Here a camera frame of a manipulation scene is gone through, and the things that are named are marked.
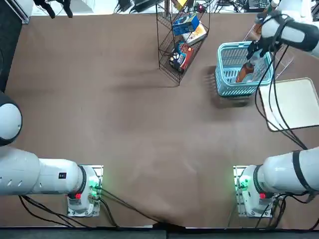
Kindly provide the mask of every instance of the wire rack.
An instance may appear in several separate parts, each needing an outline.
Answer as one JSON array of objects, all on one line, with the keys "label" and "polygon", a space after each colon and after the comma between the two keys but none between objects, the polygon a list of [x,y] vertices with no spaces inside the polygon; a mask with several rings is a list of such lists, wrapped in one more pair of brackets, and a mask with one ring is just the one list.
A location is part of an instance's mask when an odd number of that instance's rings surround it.
[{"label": "wire rack", "polygon": [[[159,0],[156,4],[159,69],[162,72],[164,72],[178,86],[180,85],[182,78],[186,74],[188,68],[192,64],[196,54],[198,53],[199,49],[201,48],[204,40],[206,39],[209,33],[210,14],[208,12],[211,12],[212,2],[213,0],[187,0],[180,10],[176,9],[172,1],[170,0]],[[197,12],[195,7],[197,3],[203,5],[206,11]],[[198,20],[200,21],[201,25],[204,27],[206,31],[206,34],[203,36],[201,40],[191,45],[191,48],[193,48],[194,51],[191,56],[191,59],[187,65],[187,68],[183,72],[179,72],[178,70],[170,66],[169,58],[172,55],[172,52],[174,51],[176,44],[180,41],[187,42],[188,38],[185,39],[183,35],[174,35],[172,25],[177,19],[190,13],[196,13]],[[205,14],[208,15],[208,17],[206,17],[204,20],[201,20],[203,15]],[[167,32],[166,34],[164,34],[164,38],[161,38],[159,34],[159,28],[161,28],[161,26],[164,26],[164,31]]]}]

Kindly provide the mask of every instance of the electronic equipment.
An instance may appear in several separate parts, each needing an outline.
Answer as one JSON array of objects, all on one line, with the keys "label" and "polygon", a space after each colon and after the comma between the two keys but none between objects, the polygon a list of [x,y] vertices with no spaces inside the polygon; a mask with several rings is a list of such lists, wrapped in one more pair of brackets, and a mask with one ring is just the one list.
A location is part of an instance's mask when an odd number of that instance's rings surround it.
[{"label": "electronic equipment", "polygon": [[132,6],[131,0],[119,0],[118,5],[119,5],[119,9],[117,10],[117,12],[126,11]]},{"label": "electronic equipment", "polygon": [[269,0],[248,0],[249,9],[266,8],[270,4]]},{"label": "electronic equipment", "polygon": [[195,11],[198,12],[198,13],[204,13],[206,12],[206,8],[204,5],[202,4],[199,4],[198,2],[196,3],[196,6],[195,6]]},{"label": "electronic equipment", "polygon": [[160,3],[163,0],[136,0],[138,4],[135,4],[134,7],[130,10],[131,12],[142,12],[145,11],[146,9],[155,6],[156,3]]}]

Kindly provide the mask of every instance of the blue box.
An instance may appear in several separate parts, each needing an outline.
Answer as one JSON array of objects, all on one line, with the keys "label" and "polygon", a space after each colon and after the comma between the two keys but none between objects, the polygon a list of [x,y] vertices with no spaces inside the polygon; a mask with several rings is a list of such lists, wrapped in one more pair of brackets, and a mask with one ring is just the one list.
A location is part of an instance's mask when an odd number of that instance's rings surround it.
[{"label": "blue box", "polygon": [[183,16],[173,23],[173,32],[175,35],[193,32],[199,25],[199,20],[196,13]]}]

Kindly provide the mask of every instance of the green led light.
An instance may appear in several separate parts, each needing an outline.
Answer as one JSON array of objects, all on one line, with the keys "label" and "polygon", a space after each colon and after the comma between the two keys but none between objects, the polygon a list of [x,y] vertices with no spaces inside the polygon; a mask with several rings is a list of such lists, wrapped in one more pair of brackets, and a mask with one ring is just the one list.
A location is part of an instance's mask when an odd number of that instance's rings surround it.
[{"label": "green led light", "polygon": [[251,177],[249,177],[249,176],[240,177],[240,179],[239,179],[239,181],[240,181],[239,188],[241,188],[243,191],[246,191],[247,188],[248,188],[248,184],[249,184],[250,179],[251,179]]}]

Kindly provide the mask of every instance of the red button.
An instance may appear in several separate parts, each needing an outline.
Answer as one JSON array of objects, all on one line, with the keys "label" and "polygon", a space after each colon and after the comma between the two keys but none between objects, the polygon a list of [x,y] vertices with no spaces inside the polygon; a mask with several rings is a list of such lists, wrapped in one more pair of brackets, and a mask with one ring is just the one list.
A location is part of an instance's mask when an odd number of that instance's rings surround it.
[{"label": "red button", "polygon": [[260,197],[260,199],[265,199],[265,198],[266,198],[266,194],[260,193],[260,194],[259,194],[259,197]]}]

